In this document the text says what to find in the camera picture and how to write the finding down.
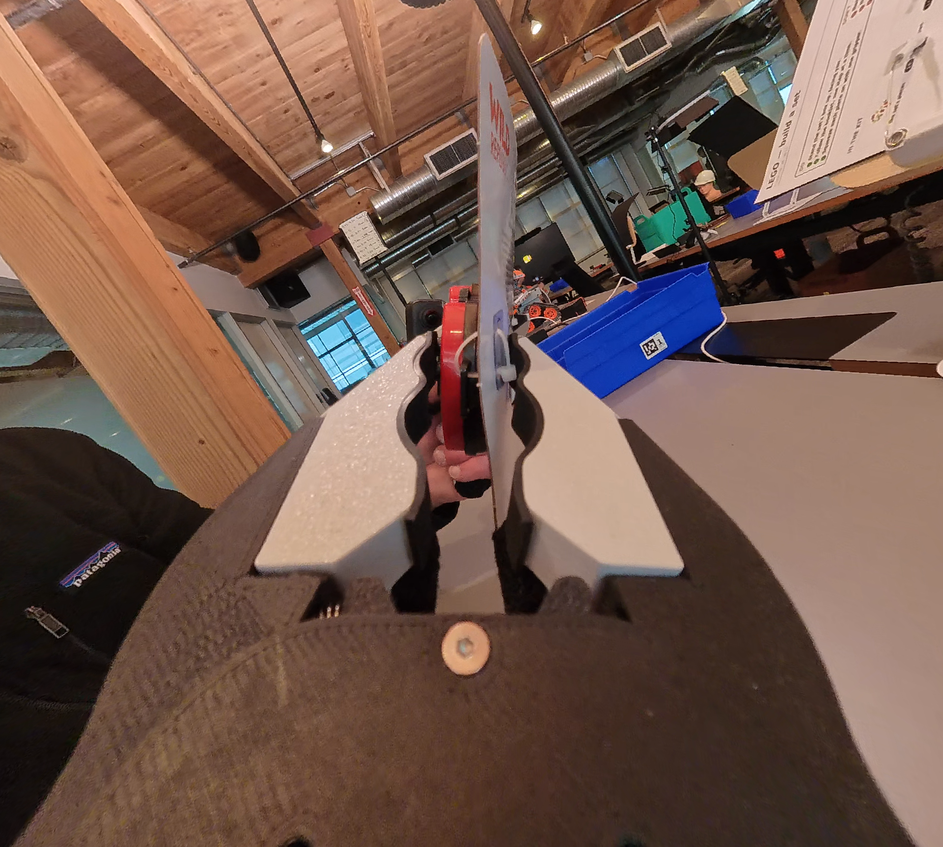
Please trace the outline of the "printed instruction sheet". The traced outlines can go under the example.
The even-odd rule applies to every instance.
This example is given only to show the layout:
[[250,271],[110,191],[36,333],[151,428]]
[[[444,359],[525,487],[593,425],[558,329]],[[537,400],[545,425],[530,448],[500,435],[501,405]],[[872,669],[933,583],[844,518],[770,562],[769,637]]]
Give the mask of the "printed instruction sheet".
[[942,113],[942,0],[818,0],[760,190],[788,196]]

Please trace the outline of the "person's black jacket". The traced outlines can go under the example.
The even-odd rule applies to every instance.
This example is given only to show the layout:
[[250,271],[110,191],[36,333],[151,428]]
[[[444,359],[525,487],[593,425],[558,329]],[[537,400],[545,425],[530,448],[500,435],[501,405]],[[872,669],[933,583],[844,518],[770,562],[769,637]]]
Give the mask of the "person's black jacket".
[[49,794],[129,629],[212,512],[83,434],[2,429],[2,845]]

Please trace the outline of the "red water game toy package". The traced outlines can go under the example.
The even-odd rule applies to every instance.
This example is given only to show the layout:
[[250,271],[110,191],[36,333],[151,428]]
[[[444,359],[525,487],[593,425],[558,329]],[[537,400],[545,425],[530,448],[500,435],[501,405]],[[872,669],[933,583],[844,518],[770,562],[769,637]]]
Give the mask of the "red water game toy package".
[[507,518],[512,440],[510,307],[513,298],[517,142],[511,103],[488,36],[478,42],[478,267],[475,287],[453,287],[443,311],[441,414],[452,452],[488,452],[496,527]]

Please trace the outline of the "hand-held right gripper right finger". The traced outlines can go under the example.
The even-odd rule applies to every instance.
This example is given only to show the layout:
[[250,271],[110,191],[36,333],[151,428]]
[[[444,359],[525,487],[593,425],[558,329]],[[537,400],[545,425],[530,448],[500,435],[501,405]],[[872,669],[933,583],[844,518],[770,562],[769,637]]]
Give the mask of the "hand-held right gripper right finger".
[[495,342],[499,573],[522,591],[577,578],[677,577],[684,561],[622,421],[528,339]]

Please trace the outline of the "black wall speaker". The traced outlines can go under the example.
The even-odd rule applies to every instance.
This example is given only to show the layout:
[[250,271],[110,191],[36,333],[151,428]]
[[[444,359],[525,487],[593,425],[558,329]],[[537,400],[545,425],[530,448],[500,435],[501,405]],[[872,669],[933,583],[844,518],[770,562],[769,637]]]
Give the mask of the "black wall speaker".
[[292,310],[311,298],[298,273],[283,272],[257,286],[258,292],[272,309]]

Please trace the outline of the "black computer monitor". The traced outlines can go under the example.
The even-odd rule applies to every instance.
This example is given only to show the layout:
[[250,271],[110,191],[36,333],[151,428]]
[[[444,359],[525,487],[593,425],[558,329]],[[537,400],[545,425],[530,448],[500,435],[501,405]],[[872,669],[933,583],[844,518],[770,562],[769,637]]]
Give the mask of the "black computer monitor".
[[577,264],[558,224],[550,223],[515,244],[513,266],[527,279],[553,281]]

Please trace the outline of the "blue plastic bin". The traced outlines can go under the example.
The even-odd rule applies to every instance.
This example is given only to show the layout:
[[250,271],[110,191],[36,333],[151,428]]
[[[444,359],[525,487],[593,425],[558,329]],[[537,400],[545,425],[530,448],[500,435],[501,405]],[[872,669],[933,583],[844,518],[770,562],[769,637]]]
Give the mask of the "blue plastic bin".
[[604,399],[724,320],[714,278],[700,264],[622,290],[539,348]]

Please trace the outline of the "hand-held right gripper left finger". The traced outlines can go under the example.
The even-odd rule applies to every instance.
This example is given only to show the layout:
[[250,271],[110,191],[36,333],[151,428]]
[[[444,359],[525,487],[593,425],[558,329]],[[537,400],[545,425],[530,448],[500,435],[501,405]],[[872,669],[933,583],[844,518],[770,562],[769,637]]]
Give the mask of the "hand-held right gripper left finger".
[[321,573],[390,589],[418,563],[411,542],[427,499],[414,437],[428,429],[435,334],[410,341],[331,406],[253,561],[263,576]]

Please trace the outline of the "white paper sign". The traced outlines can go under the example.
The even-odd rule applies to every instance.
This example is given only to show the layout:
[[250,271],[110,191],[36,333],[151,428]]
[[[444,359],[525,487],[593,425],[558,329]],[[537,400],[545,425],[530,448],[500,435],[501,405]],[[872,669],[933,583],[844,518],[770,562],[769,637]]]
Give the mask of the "white paper sign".
[[339,231],[361,266],[371,263],[388,251],[388,246],[368,211],[361,211],[349,217],[339,225]]

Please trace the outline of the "wooden background desk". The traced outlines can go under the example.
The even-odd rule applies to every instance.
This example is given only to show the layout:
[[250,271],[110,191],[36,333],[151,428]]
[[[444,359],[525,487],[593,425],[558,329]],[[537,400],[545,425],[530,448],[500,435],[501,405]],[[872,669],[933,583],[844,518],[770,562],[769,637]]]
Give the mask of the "wooden background desk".
[[893,179],[836,196],[766,221],[753,222],[752,216],[731,223],[728,232],[708,242],[715,263],[752,258],[786,244],[819,234],[932,204],[941,200],[942,170],[936,169],[907,181]]

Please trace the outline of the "person's left hand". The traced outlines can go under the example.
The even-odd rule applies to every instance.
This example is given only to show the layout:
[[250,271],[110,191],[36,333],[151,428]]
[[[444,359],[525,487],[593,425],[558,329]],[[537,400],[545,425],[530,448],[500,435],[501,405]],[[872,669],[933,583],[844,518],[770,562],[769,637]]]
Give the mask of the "person's left hand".
[[431,453],[427,483],[433,508],[478,499],[491,486],[489,456],[453,451],[440,444]]

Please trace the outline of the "white air vent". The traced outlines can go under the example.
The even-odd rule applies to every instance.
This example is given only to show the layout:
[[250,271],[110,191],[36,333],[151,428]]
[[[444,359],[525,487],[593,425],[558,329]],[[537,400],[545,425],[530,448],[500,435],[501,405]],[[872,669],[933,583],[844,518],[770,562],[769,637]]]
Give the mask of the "white air vent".
[[613,54],[626,74],[663,55],[672,47],[665,25],[658,22],[630,39],[623,40],[613,49]]
[[478,160],[478,135],[469,128],[451,140],[423,155],[423,160],[434,180],[443,181]]

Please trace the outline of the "toy robot with orange wheels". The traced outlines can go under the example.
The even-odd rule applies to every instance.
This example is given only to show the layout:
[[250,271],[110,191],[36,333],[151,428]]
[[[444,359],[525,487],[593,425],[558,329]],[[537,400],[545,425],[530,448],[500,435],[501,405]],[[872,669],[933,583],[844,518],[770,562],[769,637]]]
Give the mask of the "toy robot with orange wheels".
[[512,330],[528,334],[559,322],[559,308],[551,299],[545,283],[539,278],[535,282],[528,283],[524,272],[517,268],[513,271],[512,280]]

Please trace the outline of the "green box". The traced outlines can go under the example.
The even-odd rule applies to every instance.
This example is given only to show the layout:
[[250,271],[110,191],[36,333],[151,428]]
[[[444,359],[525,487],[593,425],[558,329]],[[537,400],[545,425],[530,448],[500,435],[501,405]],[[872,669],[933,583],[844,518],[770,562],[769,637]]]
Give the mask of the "green box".
[[714,218],[696,196],[685,198],[687,210],[681,201],[664,204],[650,216],[631,217],[638,240],[644,252],[653,252],[663,246],[675,244],[690,231],[688,212],[698,226],[707,226]]

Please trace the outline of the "silver ventilation duct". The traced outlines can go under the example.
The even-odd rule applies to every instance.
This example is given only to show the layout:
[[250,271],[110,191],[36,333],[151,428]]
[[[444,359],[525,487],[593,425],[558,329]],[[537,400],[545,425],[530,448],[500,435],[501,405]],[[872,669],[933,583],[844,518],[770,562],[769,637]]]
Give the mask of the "silver ventilation duct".
[[[655,62],[661,61],[676,50],[688,47],[720,23],[742,14],[756,1],[712,0],[671,23],[659,21],[665,25],[672,42],[671,49],[628,74],[621,69],[613,54],[613,47],[595,68],[575,77],[550,94],[549,101],[555,115],[561,122],[570,119],[614,90],[649,72]],[[476,163],[437,182],[424,162],[418,169],[396,179],[387,190],[375,194],[371,198],[371,212],[382,225],[386,225],[404,214],[409,207],[444,192],[462,176],[468,175]]]

